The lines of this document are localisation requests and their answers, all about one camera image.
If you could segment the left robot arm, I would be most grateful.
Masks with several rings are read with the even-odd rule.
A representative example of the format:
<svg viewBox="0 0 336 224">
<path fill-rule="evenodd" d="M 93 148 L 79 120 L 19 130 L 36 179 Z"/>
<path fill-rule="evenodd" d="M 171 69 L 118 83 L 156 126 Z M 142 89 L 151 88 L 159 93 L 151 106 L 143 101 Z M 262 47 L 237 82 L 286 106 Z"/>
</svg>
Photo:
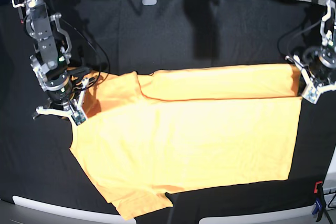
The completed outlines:
<svg viewBox="0 0 336 224">
<path fill-rule="evenodd" d="M 293 36 L 296 38 L 319 25 L 321 45 L 308 47 L 301 56 L 288 52 L 285 57 L 300 70 L 305 82 L 301 96 L 312 104 L 316 104 L 322 94 L 335 91 L 332 81 L 335 73 L 335 0 L 326 0 L 325 5 L 326 13 L 320 21 Z"/>
</svg>

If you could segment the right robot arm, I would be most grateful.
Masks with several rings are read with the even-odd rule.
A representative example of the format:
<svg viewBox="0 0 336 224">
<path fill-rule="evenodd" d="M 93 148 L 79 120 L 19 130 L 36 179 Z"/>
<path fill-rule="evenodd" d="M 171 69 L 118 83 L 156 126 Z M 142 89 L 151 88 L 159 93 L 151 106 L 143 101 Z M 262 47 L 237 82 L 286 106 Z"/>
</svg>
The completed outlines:
<svg viewBox="0 0 336 224">
<path fill-rule="evenodd" d="M 82 108 L 90 80 L 86 66 L 69 69 L 72 44 L 68 33 L 61 28 L 61 13 L 50 14 L 45 0 L 12 0 L 14 8 L 23 8 L 26 33 L 34 41 L 35 53 L 30 65 L 40 87 L 48 95 L 46 105 L 36 108 L 33 118 L 56 115 L 68 118 L 72 125 L 87 120 Z"/>
</svg>

